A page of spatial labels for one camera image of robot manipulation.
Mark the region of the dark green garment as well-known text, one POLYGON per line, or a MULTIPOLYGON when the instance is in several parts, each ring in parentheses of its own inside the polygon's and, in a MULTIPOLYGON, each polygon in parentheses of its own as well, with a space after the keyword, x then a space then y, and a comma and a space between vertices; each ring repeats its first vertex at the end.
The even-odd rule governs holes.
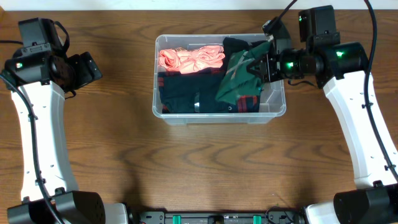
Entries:
POLYGON ((252 61, 251 54, 267 54, 270 47, 271 43, 266 41, 250 50, 232 54, 215 100, 235 105, 243 96, 260 95, 264 83, 248 73, 248 64, 252 61))

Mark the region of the black garment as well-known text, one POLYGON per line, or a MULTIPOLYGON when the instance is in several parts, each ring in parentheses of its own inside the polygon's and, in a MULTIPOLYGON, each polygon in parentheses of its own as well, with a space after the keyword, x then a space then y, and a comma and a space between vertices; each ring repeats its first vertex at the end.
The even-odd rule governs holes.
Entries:
POLYGON ((234 53, 238 53, 242 50, 250 50, 258 45, 266 42, 265 40, 259 40, 256 42, 246 42, 245 40, 235 39, 226 37, 223 40, 223 48, 225 58, 223 59, 222 69, 227 69, 229 60, 234 53))

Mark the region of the pink garment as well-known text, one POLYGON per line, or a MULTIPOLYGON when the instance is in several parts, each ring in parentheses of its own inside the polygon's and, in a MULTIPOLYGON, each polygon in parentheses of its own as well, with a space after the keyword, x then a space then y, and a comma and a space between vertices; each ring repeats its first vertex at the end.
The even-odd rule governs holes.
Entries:
POLYGON ((207 68, 221 68, 225 58, 220 45, 206 45, 195 50, 164 49, 159 52, 159 65, 168 72, 189 74, 207 68))

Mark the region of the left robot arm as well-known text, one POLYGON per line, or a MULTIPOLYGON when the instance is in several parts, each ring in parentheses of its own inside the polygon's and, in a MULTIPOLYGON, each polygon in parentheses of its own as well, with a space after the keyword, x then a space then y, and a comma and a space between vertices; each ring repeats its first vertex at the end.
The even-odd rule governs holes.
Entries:
POLYGON ((79 189, 68 158, 65 100, 101 78, 98 66, 88 52, 67 55, 61 23, 33 18, 18 26, 21 47, 1 72, 19 117, 24 161, 21 204, 8 208, 9 223, 127 223, 124 204, 79 189))

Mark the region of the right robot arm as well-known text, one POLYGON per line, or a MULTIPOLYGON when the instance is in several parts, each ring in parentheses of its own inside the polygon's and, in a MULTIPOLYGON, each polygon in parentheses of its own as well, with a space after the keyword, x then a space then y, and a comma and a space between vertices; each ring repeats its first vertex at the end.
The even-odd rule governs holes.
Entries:
POLYGON ((292 49, 280 17, 262 29, 270 50, 248 71, 264 83, 287 79, 292 85, 314 76, 331 103, 349 149, 356 189, 333 200, 306 206, 305 223, 395 223, 397 221, 397 149, 374 92, 371 65, 358 42, 341 43, 332 6, 298 14, 301 50, 292 49))

